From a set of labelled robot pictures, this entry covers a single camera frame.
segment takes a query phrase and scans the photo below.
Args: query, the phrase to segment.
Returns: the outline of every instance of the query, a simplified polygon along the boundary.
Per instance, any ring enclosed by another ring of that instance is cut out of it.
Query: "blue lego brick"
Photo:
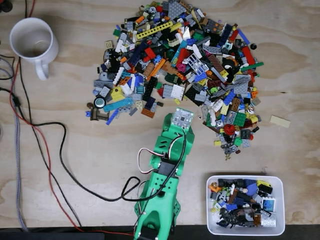
[[[135,87],[135,93],[136,94],[144,94],[145,93],[145,87],[144,86]]]
[[[176,66],[176,63],[177,63],[177,60],[178,60],[178,57],[179,57],[179,54],[180,54],[180,50],[184,49],[185,47],[187,47],[187,42],[183,40],[180,43],[180,46],[179,46],[178,50],[175,52],[175,54],[174,54],[174,56],[173,56],[173,58],[171,60],[171,66],[172,67]]]
[[[231,30],[232,30],[232,26],[229,25],[229,24],[226,24],[225,27],[224,27],[224,31],[222,33],[222,36],[220,38],[220,41],[218,42],[218,45],[220,45],[220,46],[225,45],[226,41],[229,38]]]
[[[186,44],[188,44],[189,46],[192,46],[193,44],[195,44],[198,40],[195,38],[190,38],[186,40]]]
[[[236,96],[236,94],[234,93],[234,90],[232,89],[229,94],[225,97],[225,99],[223,100],[223,103],[225,105],[229,105],[229,103],[232,102],[232,99],[234,99],[234,97]]]
[[[238,108],[238,110],[243,110],[243,109],[245,109],[245,105],[242,103],[242,104],[239,104],[239,108]]]
[[[125,98],[123,100],[120,100],[120,101],[105,105],[103,107],[103,110],[105,112],[109,112],[109,111],[118,109],[118,108],[123,107],[123,106],[131,106],[132,104],[134,104],[133,99],[131,97],[127,97],[127,98]]]
[[[112,115],[109,117],[108,121],[106,121],[105,124],[109,125],[109,124],[112,122],[112,120],[118,115],[118,112],[119,112],[119,109],[116,109],[116,110],[112,113]]]
[[[150,96],[148,98],[148,100],[146,101],[146,104],[144,105],[144,108],[150,110],[155,101],[156,101],[156,99],[153,98],[152,96]]]
[[[232,203],[243,206],[245,204],[245,200],[241,197],[235,197]]]
[[[130,59],[127,62],[135,66],[140,60],[141,52],[145,50],[147,47],[148,47],[148,44],[145,41],[142,41],[139,47],[134,51],[134,54],[132,55],[132,57],[130,57]]]
[[[253,196],[257,193],[258,187],[256,183],[250,184],[246,186],[246,189],[248,189],[248,192],[246,193],[248,196]]]
[[[100,67],[101,67],[103,72],[107,70],[107,66],[104,63],[101,64]]]
[[[251,184],[257,183],[256,180],[251,180],[251,179],[243,179],[243,182],[244,182],[245,187],[247,187],[247,186],[249,186]]]
[[[200,75],[195,75],[195,78],[194,78],[194,81],[195,82],[199,82],[199,81],[201,81],[201,80],[203,80],[203,79],[206,79],[207,78],[207,75],[206,75],[206,73],[205,72],[203,72],[203,73],[201,73]]]
[[[240,35],[240,37],[243,39],[243,41],[245,42],[245,44],[249,45],[250,41],[248,40],[248,38],[246,37],[246,35],[244,35],[244,33],[241,31],[240,28],[237,29],[238,30],[238,34]]]
[[[225,207],[226,207],[226,209],[228,211],[231,211],[231,210],[234,210],[234,209],[238,209],[236,204],[226,204]]]

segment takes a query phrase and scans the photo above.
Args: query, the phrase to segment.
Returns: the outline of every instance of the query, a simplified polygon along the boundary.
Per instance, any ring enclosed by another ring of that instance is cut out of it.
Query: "lego pieces in bin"
[[[214,21],[183,0],[152,2],[132,16],[116,25],[115,41],[105,42],[93,82],[94,108],[152,118],[163,105],[157,98],[176,104],[188,98],[205,107],[200,119],[218,134],[214,145],[226,159],[248,148],[261,121],[254,82],[263,62],[252,54],[257,45],[249,45],[237,24]],[[166,84],[158,82],[161,75]]]
[[[272,186],[265,181],[251,179],[222,179],[212,182],[210,200],[211,212],[219,213],[216,223],[221,227],[276,227],[275,202],[272,191],[268,197],[258,191],[257,186]]]

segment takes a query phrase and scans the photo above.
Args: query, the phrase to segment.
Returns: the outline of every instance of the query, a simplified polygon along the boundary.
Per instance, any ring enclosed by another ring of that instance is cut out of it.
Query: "red wire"
[[[35,9],[35,5],[36,5],[36,0],[33,0],[31,11],[30,11],[30,14],[29,14],[28,18],[30,18],[32,16],[32,13],[34,12],[34,9]]]

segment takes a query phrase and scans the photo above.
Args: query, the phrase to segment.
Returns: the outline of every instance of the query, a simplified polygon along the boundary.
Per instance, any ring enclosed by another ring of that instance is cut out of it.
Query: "wooden surface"
[[[33,119],[41,123],[61,121],[68,135],[63,157],[73,174],[88,188],[107,197],[119,196],[130,176],[141,175],[137,152],[153,148],[164,116],[175,110],[172,100],[158,107],[153,119],[141,114],[121,115],[106,126],[85,117],[86,103],[94,99],[93,80],[102,63],[106,40],[124,18],[132,17],[148,0],[37,0],[34,17],[44,19],[60,47],[50,64],[50,79],[40,81],[34,67],[22,62]],[[264,62],[256,80],[261,116],[260,130],[251,147],[225,161],[213,147],[215,133],[198,119],[192,128],[195,142],[187,156],[177,198],[181,212],[177,224],[206,224],[206,180],[216,173],[263,173],[278,176],[284,184],[287,224],[320,224],[320,4],[317,0],[198,0],[196,4],[213,20],[237,23],[252,43],[255,57]],[[14,1],[10,13],[0,14],[0,53],[12,55],[9,32],[24,16],[24,1]],[[0,82],[8,87],[8,82]],[[21,83],[16,94],[23,106]],[[14,117],[9,97],[0,93],[0,228],[18,227],[16,217],[16,161]],[[200,114],[190,100],[181,107]],[[290,128],[269,123],[271,115],[291,121]],[[47,137],[53,173],[84,226],[133,225],[134,204],[105,202],[76,186],[63,170],[59,147],[63,131],[41,128]],[[48,172],[29,126],[21,127],[22,211],[29,227],[70,226],[50,192]],[[149,156],[142,155],[147,168]]]

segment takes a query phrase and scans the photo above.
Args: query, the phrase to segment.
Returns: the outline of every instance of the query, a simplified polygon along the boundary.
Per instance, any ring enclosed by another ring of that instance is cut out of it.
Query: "white wire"
[[[141,148],[141,149],[138,151],[137,161],[138,161],[139,171],[140,171],[140,173],[142,173],[142,174],[149,174],[149,173],[151,173],[152,171],[154,171],[155,169],[152,168],[152,169],[150,169],[150,170],[148,170],[148,171],[142,171],[141,168],[140,168],[140,154],[141,154],[141,152],[142,152],[143,150],[146,150],[146,151],[148,151],[149,153],[151,153],[151,154],[153,154],[153,155],[156,155],[156,156],[159,156],[159,157],[164,157],[165,154],[160,154],[160,153],[151,151],[150,149],[145,148],[145,147]]]
[[[169,159],[170,159],[170,156],[171,156],[171,149],[172,149],[172,147],[174,146],[175,142],[176,142],[178,139],[182,138],[182,137],[183,137],[182,135],[177,136],[177,137],[170,143],[169,151],[168,151],[168,158],[169,158]]]

